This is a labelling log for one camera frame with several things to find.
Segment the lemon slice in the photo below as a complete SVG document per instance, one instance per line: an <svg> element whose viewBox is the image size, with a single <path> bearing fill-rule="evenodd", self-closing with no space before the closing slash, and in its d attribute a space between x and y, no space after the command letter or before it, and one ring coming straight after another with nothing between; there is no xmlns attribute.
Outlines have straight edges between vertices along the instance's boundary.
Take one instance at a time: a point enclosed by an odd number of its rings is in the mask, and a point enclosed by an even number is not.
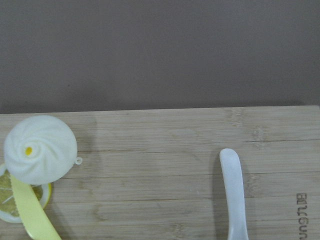
<svg viewBox="0 0 320 240"><path fill-rule="evenodd" d="M40 205L45 208L51 196L51 183L32 185ZM0 165L0 219L9 223L21 223L11 188L10 173L6 165Z"/></svg>

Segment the yellow plastic knife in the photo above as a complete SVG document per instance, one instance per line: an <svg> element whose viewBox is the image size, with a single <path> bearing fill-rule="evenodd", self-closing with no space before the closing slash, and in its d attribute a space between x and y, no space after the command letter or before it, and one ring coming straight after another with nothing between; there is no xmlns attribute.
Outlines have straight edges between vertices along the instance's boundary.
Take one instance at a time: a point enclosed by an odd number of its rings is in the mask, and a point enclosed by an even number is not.
<svg viewBox="0 0 320 240"><path fill-rule="evenodd" d="M34 240L61 240L41 207L31 185L10 175L16 208L26 232Z"/></svg>

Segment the spoon handle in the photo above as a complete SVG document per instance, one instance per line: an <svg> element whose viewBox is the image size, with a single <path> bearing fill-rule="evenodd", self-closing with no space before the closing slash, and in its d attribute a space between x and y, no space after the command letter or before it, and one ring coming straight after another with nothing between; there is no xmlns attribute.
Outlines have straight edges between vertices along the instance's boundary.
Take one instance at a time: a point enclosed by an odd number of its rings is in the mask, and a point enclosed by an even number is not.
<svg viewBox="0 0 320 240"><path fill-rule="evenodd" d="M228 206L228 240L249 240L246 223L244 183L238 154L229 148L220 151L223 181Z"/></svg>

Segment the yellow center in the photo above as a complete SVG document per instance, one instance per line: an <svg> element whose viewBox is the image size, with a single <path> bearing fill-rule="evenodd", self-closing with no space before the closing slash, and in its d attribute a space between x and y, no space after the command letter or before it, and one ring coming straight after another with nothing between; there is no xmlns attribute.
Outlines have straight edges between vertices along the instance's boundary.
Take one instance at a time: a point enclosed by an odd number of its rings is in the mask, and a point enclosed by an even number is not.
<svg viewBox="0 0 320 240"><path fill-rule="evenodd" d="M25 155L29 156L32 153L32 147L27 147L25 150Z"/></svg>

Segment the white handle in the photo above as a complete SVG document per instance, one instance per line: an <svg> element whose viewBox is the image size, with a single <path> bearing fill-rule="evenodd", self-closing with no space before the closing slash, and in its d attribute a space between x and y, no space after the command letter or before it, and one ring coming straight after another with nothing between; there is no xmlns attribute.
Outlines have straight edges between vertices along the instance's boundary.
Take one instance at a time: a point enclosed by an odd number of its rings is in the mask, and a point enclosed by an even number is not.
<svg viewBox="0 0 320 240"><path fill-rule="evenodd" d="M225 148L220 151L220 162L229 215L228 240L249 240L239 156L234 150Z"/></svg>

